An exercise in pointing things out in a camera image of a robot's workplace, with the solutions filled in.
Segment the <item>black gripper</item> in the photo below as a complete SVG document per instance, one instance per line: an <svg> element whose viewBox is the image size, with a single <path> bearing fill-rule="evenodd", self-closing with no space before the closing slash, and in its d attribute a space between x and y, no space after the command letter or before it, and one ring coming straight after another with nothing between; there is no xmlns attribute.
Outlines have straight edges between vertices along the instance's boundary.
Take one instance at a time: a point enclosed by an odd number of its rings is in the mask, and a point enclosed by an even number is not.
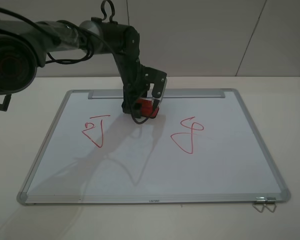
<svg viewBox="0 0 300 240"><path fill-rule="evenodd" d="M142 104L137 104L141 97L147 95L148 88L144 80L144 66L140 63L127 65L123 68L123 103L122 111L135 118L141 118ZM155 99L152 104L152 118L156 118L160 101Z"/></svg>

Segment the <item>dark robot arm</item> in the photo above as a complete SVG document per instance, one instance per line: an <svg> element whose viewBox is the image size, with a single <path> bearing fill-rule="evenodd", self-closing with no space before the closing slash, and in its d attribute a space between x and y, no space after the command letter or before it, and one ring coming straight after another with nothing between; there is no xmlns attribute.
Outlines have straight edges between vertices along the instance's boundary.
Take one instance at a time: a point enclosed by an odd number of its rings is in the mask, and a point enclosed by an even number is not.
<svg viewBox="0 0 300 240"><path fill-rule="evenodd" d="M134 27L97 17L78 26L65 20L0 20L0 95L24 90L47 64L76 64L75 59L52 57L67 50L85 52L82 61L111 54L123 84L123 112L138 124L157 116L166 73L140 63L140 34Z"/></svg>

